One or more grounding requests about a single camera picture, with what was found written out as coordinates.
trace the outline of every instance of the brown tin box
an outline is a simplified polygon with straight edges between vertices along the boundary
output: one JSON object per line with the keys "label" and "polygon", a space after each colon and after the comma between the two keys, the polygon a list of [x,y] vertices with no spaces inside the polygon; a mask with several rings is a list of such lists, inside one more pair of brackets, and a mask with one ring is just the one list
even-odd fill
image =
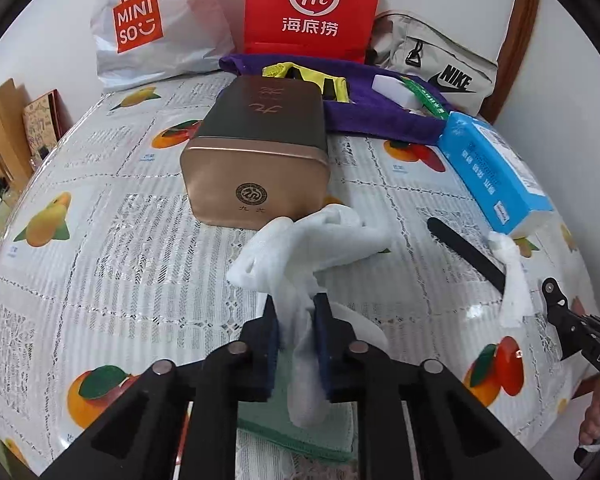
{"label": "brown tin box", "polygon": [[330,176],[320,87],[236,78],[180,165],[193,214],[205,224],[260,229],[278,216],[297,220],[318,211]]}

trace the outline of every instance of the fruit print tablecloth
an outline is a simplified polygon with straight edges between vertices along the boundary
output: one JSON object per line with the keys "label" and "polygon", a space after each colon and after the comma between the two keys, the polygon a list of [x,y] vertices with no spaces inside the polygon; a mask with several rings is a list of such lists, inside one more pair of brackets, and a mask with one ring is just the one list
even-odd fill
{"label": "fruit print tablecloth", "polygon": [[[176,78],[110,94],[61,141],[0,244],[0,438],[40,473],[160,358],[202,359],[238,337],[256,297],[228,266],[253,232],[191,213],[179,155],[234,76]],[[554,276],[595,313],[580,253],[558,215],[518,240],[537,314],[497,323],[500,295],[433,239],[436,216],[485,254],[489,226],[436,148],[332,135],[330,201],[392,233],[392,246],[323,272],[330,297],[377,323],[393,358],[436,357],[527,447],[555,420],[586,362],[560,362],[539,284]],[[348,478],[238,432],[238,478]]]}

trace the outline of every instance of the white label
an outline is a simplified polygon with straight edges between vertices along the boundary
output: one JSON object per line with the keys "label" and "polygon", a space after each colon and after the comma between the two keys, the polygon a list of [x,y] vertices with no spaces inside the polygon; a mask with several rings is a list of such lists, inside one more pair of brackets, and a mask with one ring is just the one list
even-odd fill
{"label": "white label", "polygon": [[502,140],[496,132],[485,128],[484,126],[480,126],[480,124],[474,124],[474,126],[507,162],[527,192],[534,195],[546,196],[524,161],[517,156],[509,146],[507,146],[507,143]]}
{"label": "white label", "polygon": [[507,213],[507,210],[502,205],[502,202],[500,200],[498,200],[496,202],[496,205],[493,206],[493,210],[496,212],[496,215],[498,216],[500,222],[502,222],[502,225],[506,224],[509,221],[509,213]]}

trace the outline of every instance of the nike swoosh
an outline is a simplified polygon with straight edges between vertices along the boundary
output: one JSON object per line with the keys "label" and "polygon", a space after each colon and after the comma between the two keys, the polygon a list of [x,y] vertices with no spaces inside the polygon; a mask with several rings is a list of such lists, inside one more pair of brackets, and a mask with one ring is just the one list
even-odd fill
{"label": "nike swoosh", "polygon": [[439,91],[445,92],[448,94],[451,94],[451,93],[475,94],[475,91],[473,91],[473,90],[467,90],[466,88],[456,88],[455,86],[445,86],[443,84],[440,84],[440,81],[438,81],[440,74],[442,74],[442,72],[438,72],[436,75],[431,76],[429,78],[429,81],[427,81],[427,83],[435,86],[435,88],[437,88]]}

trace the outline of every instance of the wooden furniture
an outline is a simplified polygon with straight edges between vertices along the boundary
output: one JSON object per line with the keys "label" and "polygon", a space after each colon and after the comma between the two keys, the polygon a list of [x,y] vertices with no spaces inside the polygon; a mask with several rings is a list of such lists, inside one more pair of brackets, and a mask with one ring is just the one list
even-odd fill
{"label": "wooden furniture", "polygon": [[24,102],[13,79],[0,86],[0,176],[22,192],[33,174],[27,137],[22,123]]}

